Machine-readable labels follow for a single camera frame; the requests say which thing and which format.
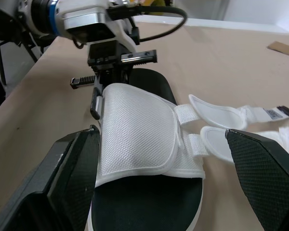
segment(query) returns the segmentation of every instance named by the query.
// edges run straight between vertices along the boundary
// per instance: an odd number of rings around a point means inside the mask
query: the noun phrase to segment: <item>table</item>
[[[142,37],[173,26],[137,24]],[[289,44],[289,34],[185,26],[138,50],[158,50],[158,63],[145,67],[167,78],[180,104],[194,94],[216,105],[289,107],[289,56],[266,48],[275,40]],[[71,78],[93,74],[86,61],[86,49],[57,38],[0,107],[0,210],[57,139],[98,125],[90,114],[92,87],[69,86]],[[249,131],[276,130],[284,124],[289,120],[252,125]],[[193,129],[200,131],[203,125],[197,121]],[[234,167],[209,157],[204,169],[195,230],[263,230]]]

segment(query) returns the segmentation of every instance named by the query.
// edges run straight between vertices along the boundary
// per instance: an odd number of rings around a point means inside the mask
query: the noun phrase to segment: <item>white strap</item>
[[[180,125],[200,119],[190,104],[178,105],[174,108],[174,111],[177,114]]]
[[[246,119],[249,124],[279,121],[289,118],[288,115],[277,107],[272,109],[264,109],[262,107],[251,107],[246,105],[238,108],[238,110],[241,111],[242,114],[246,115]]]
[[[240,112],[239,117],[241,117],[242,121],[246,121],[248,124],[279,121],[279,120],[284,120],[284,119],[289,118],[289,109],[284,106],[275,107],[272,109],[264,109],[262,107],[251,107],[249,105],[246,105],[243,107],[239,107],[237,110]],[[197,114],[193,106],[190,104],[178,105],[174,107],[174,111],[178,117],[178,120],[181,126],[188,124],[189,122],[201,119],[201,117]]]
[[[190,150],[189,148],[187,151],[192,152],[192,156],[195,157],[206,157],[209,156],[210,153],[206,149],[206,146],[203,144],[200,135],[198,134],[189,134],[188,135],[189,143],[190,143]]]

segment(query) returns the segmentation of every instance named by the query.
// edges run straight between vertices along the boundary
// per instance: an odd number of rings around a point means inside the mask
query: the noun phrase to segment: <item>cardboard piece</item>
[[[275,41],[272,44],[270,44],[269,46],[267,46],[267,48],[274,50],[274,51],[281,52],[283,54],[289,55],[289,45],[286,45],[286,44],[281,43],[281,42]]]

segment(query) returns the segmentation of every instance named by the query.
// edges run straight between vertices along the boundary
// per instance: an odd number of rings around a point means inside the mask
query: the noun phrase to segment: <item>white mesh strap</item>
[[[251,123],[262,123],[279,121],[289,118],[289,109],[286,107],[275,107],[272,109],[264,109],[262,107],[251,107],[249,105],[238,108],[242,114],[245,114],[247,122]]]
[[[174,108],[174,111],[177,114],[180,125],[185,125],[189,122],[200,119],[194,111],[193,106],[190,104],[178,105]]]
[[[200,135],[197,134],[189,134],[188,139],[190,142],[190,147],[187,149],[192,152],[192,156],[195,157],[206,157],[209,156],[210,153],[206,149],[206,146],[202,142]]]

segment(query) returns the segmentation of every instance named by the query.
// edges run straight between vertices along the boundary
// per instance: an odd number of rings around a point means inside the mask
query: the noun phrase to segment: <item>blue ring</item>
[[[53,32],[55,35],[60,35],[57,26],[56,26],[56,20],[55,20],[55,15],[56,15],[56,5],[59,0],[53,0],[52,3],[50,4],[49,7],[49,22],[50,25],[52,26]]]

